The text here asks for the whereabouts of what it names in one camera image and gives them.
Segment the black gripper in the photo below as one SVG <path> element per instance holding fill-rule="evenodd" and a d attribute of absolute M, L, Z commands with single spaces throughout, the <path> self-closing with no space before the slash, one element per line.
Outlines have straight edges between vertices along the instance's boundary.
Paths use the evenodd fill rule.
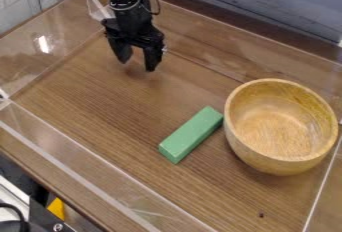
<path fill-rule="evenodd" d="M 132 56 L 132 46 L 142 49 L 145 71 L 153 72 L 161 62 L 164 34 L 153 26 L 152 18 L 157 15 L 150 10 L 149 0 L 109 2 L 112 18 L 101 20 L 109 46 L 121 64 Z"/>

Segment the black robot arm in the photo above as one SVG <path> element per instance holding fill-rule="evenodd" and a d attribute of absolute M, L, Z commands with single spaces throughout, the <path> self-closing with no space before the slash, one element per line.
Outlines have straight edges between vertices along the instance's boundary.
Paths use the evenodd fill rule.
<path fill-rule="evenodd" d="M 153 26 L 152 17 L 160 11 L 150 10 L 149 0 L 109 0 L 113 17 L 101 20 L 105 37 L 121 64 L 132 56 L 132 47 L 144 54 L 144 66 L 148 72 L 156 69 L 164 52 L 164 34 Z"/>

